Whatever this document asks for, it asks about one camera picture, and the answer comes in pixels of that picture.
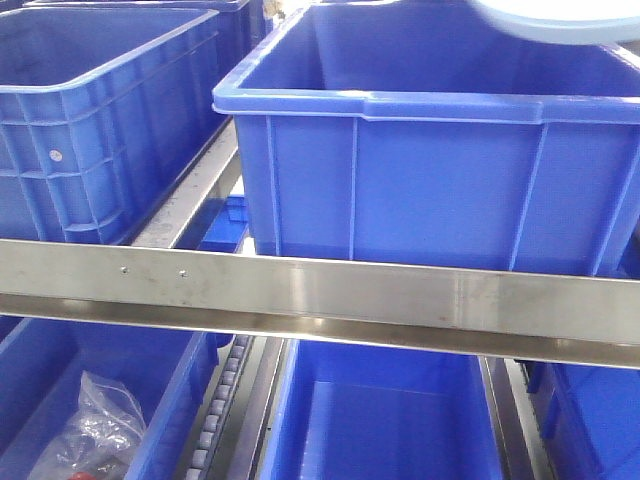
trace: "stainless steel rail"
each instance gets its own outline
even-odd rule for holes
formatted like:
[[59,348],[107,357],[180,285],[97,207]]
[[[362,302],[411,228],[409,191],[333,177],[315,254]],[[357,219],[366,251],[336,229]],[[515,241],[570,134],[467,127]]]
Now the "stainless steel rail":
[[0,241],[0,313],[640,367],[640,283]]
[[229,122],[196,156],[192,169],[132,245],[180,248],[190,242],[190,237],[198,241],[216,213],[207,205],[222,204],[239,176],[236,130]]
[[286,349],[287,344],[283,339],[267,340],[244,412],[237,446],[226,472],[225,478],[228,480],[249,480],[257,473],[260,454],[266,445],[265,434]]
[[519,365],[478,357],[505,479],[553,480]]

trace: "shelving rack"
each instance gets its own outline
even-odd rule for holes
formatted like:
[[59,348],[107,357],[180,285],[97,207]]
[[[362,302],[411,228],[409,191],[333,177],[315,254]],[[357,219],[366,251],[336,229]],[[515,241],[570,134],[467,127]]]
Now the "shelving rack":
[[176,478],[253,477],[286,338],[480,355],[513,479],[552,473],[510,358],[640,367],[637,281],[182,250],[239,175],[229,123],[131,246],[0,240],[0,314],[257,336],[239,357],[215,442],[196,442],[200,460]]

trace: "plastic bag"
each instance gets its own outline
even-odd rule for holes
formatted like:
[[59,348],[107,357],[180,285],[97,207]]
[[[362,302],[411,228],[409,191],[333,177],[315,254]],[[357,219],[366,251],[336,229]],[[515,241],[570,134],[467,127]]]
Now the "plastic bag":
[[83,372],[78,411],[28,480],[122,480],[145,429],[140,404],[122,383]]

